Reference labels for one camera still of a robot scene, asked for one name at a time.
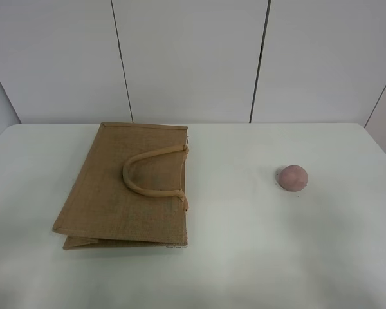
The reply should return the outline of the brown linen tote bag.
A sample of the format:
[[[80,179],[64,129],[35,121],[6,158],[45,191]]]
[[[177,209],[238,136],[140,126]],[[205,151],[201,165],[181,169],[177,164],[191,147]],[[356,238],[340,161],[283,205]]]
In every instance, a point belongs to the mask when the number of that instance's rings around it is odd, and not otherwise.
[[[185,126],[103,123],[52,230],[64,249],[186,247]]]

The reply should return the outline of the pink peach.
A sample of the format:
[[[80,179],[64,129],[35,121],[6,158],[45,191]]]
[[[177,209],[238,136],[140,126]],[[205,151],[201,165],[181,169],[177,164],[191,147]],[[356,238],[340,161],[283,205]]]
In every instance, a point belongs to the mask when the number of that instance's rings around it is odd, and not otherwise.
[[[308,184],[308,173],[299,165],[289,165],[277,170],[276,181],[286,191],[299,192]]]

